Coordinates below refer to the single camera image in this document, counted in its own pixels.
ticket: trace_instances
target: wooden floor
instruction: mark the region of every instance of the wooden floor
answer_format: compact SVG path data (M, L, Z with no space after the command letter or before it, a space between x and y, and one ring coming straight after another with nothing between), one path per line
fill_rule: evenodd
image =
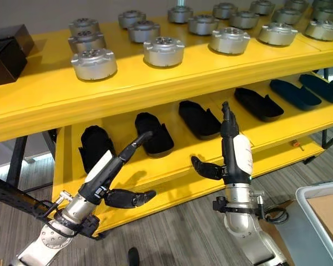
M313 135L320 141L320 133ZM333 129L328 138L333 137ZM20 189L38 186L53 178L53 160L26 165ZM292 166L253 180L255 190L266 192L270 207L294 199L298 187L333 180L333 146L312 163ZM78 236L52 265L127 265L127 251L137 247L141 266L147 265L251 265L237 249L223 225L222 215L212 210L212 200L223 191L170 208L110 231L102 241ZM32 193L50 199L51 187ZM42 223L0 203L0 258L4 265L37 238Z

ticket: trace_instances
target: robotic hand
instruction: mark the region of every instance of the robotic hand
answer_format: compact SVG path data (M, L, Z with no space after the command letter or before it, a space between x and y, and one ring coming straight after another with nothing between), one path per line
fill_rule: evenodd
M130 160L136 149L149 140L152 135L151 131L140 135L117 157L107 151L91 169L84 184L74 197L68 192L62 191L60 197L43 215L43 217L47 217L53 210L56 210L54 219L43 226L39 237L18 254L11 265L49 265L59 251L70 244L78 233L91 236L99 225L99 219L92 215L92 212L102 199L110 207L135 208L155 197L155 191L134 193L127 190L109 189L122 166ZM65 209L58 210L58 206L64 200L68 200L69 204Z
M253 265L288 265L274 240L259 226L258 217L265 217L263 195L250 188L253 159L250 142L239 134L238 124L228 103L223 103L221 125L224 166L201 162L193 156L196 172L213 180L223 179L226 197L217 197L213 209L225 213L224 223L238 246Z

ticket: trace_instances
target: yellow shelf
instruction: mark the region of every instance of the yellow shelf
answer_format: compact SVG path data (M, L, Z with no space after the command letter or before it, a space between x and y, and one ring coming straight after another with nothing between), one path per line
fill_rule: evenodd
M253 177L301 161L310 156L317 156L323 152L323 149L309 137L301 138L299 141L302 143L305 151L301 151L300 148L294 148L290 144L282 144L276 148L256 153L253 157ZM151 187L156 190L157 196L139 208L115 209L107 207L102 203L95 212L100 219L100 226L95 234L207 195L223 187L223 181L209 180L202 178L195 172L189 172L186 176Z
M299 82L299 76L300 74L286 76L282 77L281 80L288 81L300 88L302 85ZM267 80L241 87L256 90L262 96L268 94L272 100L284 109L284 114L273 122L262 122L250 115L233 97L234 90L221 91L210 95L217 106L221 106L224 99L228 99L242 133L249 138L254 146L253 152L268 149L297 137L308 136L333 126L332 103L319 97L322 103L316 109L302 111L273 92L269 83L270 81Z
M299 75L295 75L283 79L296 84L298 77ZM270 94L271 98L284 109L284 115L274 122L265 123L254 118L235 100L233 90L198 96L190 100L199 103L205 109L210 108L219 121L222 121L221 103L228 100L241 132L251 141L255 156L264 149L333 125L333 104L323 100L317 109L304 112L272 93L268 83L267 81L246 87L256 89L262 95ZM179 179L193 172L190 162L192 155L197 155L204 161L222 163L221 138L198 140L179 116L178 106L179 102L175 102L62 128L57 140L53 199L62 190L76 193L86 177L78 147L81 146L80 137L88 126L99 125L106 129L115 144L116 151L119 152L135 138L137 133L134 120L142 111L154 114L161 123L166 124L175 142L174 150L166 157L152 159L143 149L139 149L131 161L122 168L119 177L112 184L113 187L147 190L160 183Z
M259 27L269 17L262 17ZM333 67L333 42L318 42L300 34L289 47L275 48L252 39L243 55L211 52L210 37L188 34L186 25L166 18L163 35L185 44L183 62L170 69L143 63L143 48L128 41L116 23L101 25L118 72L110 79L83 82L70 65L68 30L34 35L36 47L15 83L0 86L0 141L133 110L149 108L313 68Z

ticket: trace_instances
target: white plastic bin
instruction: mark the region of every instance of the white plastic bin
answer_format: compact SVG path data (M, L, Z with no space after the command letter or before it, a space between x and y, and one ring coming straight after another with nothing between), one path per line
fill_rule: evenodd
M333 265L333 241L308 203L308 198L333 194L333 182L300 187L288 206L289 220L276 225L296 266Z

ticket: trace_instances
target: silver cylindrical part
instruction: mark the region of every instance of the silver cylindrical part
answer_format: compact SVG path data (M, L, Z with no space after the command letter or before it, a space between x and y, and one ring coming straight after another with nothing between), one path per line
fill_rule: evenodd
M219 3L213 6L212 15L219 19L228 19L237 12L238 7L232 3Z
M296 9L300 12L304 12L309 3L306 0L287 0L285 3L285 7Z
M138 10L128 10L118 15L118 24L122 29L127 29L137 21L144 21L146 18L145 13Z
M281 8L274 12L271 20L273 22L285 23L288 25L296 24L301 18L301 12L293 8Z
M95 208L95 204L88 202L83 196L77 194L62 210L62 216L75 224L81 224Z
M185 45L171 37L157 37L145 42L144 61L156 67L170 67L183 61Z
M306 28L305 35L317 40L333 41L333 22L311 21Z
M259 15L269 15L273 12L275 4L268 0L257 0L250 4L249 10Z
M258 40L276 46L287 46L290 45L297 34L297 30L292 26L272 22L264 25L258 35Z
M89 30L71 36L68 38L68 43L74 54L91 49L106 48L104 35L101 32L92 33Z
M211 15L197 15L189 18L188 30L197 35L211 35L217 29L219 20Z
M250 40L249 34L241 29L227 27L212 32L209 47L219 53L242 54Z
M314 9L319 7L331 7L333 6L333 0L314 0L312 6Z
M69 23L69 29L72 36L76 36L79 32L90 31L92 33L99 32L99 22L91 18L78 18Z
M131 42L144 43L160 36L160 25L153 21L137 21L128 27L128 38Z
M239 29L254 28L259 21L259 15L252 11L240 11L232 14L229 23L232 27Z
M193 10L188 6L175 6L168 10L168 21L172 23L187 23L193 13Z
M104 79L117 71L115 55L107 49L88 50L75 54L71 63L77 77L83 80Z
M229 203L250 203L250 186L246 183L226 185L226 199Z
M333 7L319 7L314 9L312 18L317 21L333 21Z

